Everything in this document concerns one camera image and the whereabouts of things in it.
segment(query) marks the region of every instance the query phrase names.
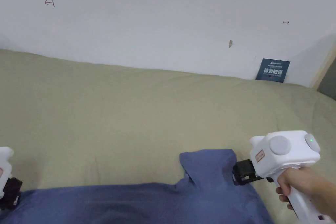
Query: arrow drawing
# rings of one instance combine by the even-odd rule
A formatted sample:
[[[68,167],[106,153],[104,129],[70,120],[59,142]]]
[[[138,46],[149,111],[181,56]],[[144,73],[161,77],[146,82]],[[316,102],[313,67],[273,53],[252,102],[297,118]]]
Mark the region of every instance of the arrow drawing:
[[[51,2],[47,2],[47,0],[44,2],[45,4],[49,5],[49,3],[52,3],[54,5],[54,0],[52,0]]]

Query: white wall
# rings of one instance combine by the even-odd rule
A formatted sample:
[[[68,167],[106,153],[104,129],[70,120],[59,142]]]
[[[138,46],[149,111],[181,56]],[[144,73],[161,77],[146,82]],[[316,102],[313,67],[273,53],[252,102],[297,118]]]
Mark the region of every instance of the white wall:
[[[292,61],[287,81],[307,85],[314,70],[290,74],[292,65],[318,68],[326,54],[302,52],[327,52],[336,41],[335,0],[44,2],[0,0],[0,48],[246,79],[262,58],[283,59]]]

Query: mattress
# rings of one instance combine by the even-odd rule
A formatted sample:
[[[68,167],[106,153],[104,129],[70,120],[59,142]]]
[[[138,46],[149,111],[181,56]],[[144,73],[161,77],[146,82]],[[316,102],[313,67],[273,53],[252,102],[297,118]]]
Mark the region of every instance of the mattress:
[[[0,50],[0,137],[23,190],[162,182],[179,153],[233,149],[284,130],[311,132],[313,168],[336,181],[336,101],[292,84],[93,65]],[[253,183],[276,223],[296,216],[274,183]]]

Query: orange label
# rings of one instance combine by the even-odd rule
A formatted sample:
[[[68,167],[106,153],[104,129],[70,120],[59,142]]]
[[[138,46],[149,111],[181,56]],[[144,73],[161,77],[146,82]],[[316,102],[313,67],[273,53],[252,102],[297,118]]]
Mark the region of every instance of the orange label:
[[[263,150],[261,150],[258,154],[255,155],[255,159],[257,162],[259,162],[260,160],[262,160],[265,156],[265,153]]]

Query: human hand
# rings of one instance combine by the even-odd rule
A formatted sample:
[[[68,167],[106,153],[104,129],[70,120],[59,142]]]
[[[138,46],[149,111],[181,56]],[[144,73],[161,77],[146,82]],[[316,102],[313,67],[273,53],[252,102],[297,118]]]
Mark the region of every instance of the human hand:
[[[288,196],[292,186],[311,199],[314,206],[323,212],[323,202],[321,202],[319,193],[328,181],[316,174],[311,168],[288,168],[278,177],[278,183],[280,187],[276,189],[276,192],[280,194],[279,199],[282,202],[289,202]],[[293,210],[291,204],[288,204],[287,208]]]

